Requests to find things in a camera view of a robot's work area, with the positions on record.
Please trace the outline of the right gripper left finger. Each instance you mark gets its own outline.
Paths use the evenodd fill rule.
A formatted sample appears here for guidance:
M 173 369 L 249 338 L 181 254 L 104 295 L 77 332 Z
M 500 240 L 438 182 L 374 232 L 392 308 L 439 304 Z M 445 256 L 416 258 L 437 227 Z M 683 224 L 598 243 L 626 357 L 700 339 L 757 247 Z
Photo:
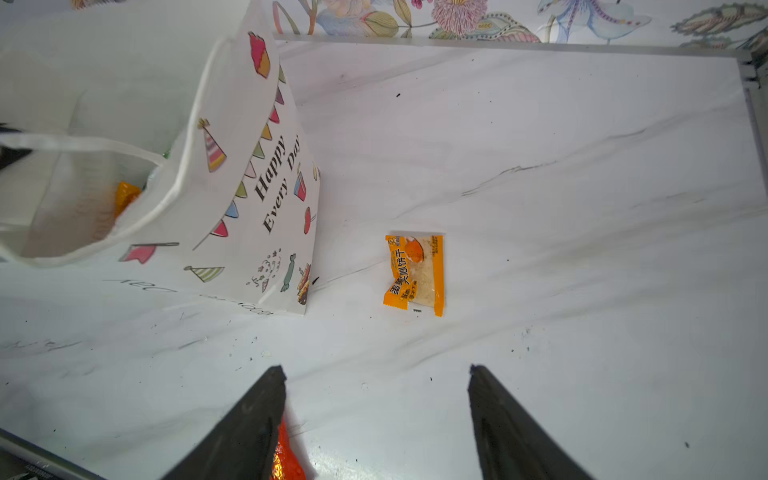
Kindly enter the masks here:
M 286 376 L 272 366 L 167 479 L 269 479 L 286 401 Z

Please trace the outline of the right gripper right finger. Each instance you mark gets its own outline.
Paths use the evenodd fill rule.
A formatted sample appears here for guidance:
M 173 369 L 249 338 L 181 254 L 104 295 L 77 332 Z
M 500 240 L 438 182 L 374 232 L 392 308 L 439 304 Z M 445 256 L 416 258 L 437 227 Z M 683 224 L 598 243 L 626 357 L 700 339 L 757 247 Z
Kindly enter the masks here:
M 588 479 L 575 462 L 483 365 L 468 385 L 479 464 L 485 479 Z

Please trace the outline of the red snack packet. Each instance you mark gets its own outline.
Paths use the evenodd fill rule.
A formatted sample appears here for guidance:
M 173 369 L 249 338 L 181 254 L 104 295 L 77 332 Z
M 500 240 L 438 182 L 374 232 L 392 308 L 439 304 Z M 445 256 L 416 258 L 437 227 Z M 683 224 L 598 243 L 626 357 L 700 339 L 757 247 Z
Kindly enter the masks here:
M 306 480 L 306 474 L 290 445 L 285 420 L 278 430 L 278 442 L 273 456 L 271 480 Z

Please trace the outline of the small orange snack packet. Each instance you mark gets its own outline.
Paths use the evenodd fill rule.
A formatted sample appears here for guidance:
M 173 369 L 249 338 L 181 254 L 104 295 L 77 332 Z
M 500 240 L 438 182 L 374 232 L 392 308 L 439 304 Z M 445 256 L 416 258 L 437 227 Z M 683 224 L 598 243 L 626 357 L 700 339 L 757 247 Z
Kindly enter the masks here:
M 412 304 L 433 309 L 437 317 L 445 309 L 444 236 L 413 232 L 387 235 L 393 283 L 383 304 L 407 310 Z

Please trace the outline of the small orange candy wrapper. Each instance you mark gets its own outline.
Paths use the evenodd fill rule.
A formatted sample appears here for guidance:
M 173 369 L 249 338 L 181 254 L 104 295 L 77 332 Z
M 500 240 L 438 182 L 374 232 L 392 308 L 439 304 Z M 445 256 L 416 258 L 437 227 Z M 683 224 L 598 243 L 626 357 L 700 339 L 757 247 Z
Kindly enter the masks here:
M 114 215 L 118 218 L 142 193 L 142 189 L 121 181 L 115 193 Z

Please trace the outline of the white paper bag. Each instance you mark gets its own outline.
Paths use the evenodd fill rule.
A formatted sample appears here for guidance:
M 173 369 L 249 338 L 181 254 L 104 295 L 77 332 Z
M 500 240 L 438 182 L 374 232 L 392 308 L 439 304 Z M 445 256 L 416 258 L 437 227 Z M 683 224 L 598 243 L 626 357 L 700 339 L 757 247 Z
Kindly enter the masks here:
M 1 293 L 306 310 L 321 176 L 258 1 L 130 1 L 1 29 Z M 141 195 L 118 217 L 124 181 Z

